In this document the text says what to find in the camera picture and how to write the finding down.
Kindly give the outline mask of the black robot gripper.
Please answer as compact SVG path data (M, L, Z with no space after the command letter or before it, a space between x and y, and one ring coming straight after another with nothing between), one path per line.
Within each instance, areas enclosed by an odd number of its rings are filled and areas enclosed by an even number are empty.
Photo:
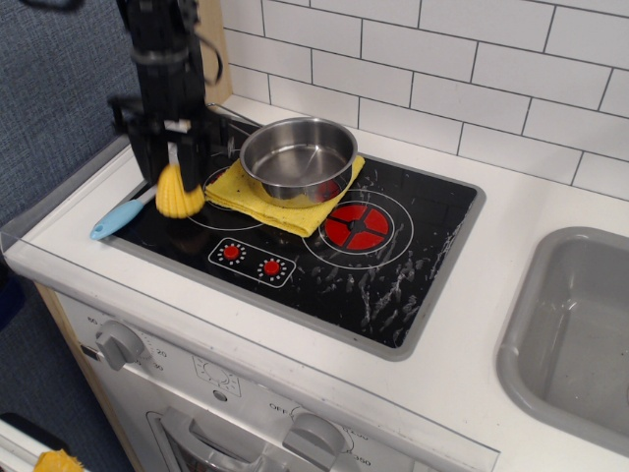
M203 63L198 51L134 51L140 94L115 95L108 99L117 132L129 137L143 178L158 178L168 164L164 123L201 116L205 104ZM177 157L183 187L192 192L200 186L200 140L180 140Z

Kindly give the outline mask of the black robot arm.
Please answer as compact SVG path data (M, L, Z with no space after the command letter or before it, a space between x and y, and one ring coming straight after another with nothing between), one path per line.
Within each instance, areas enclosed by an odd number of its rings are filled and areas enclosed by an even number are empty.
M132 40L131 59L138 96L108 99L115 130L127 136L144 180L154 185L176 146L183 189L200 185L199 160L209 149L216 121L206 106L205 88L223 76L222 54L197 33L196 1L119 1Z

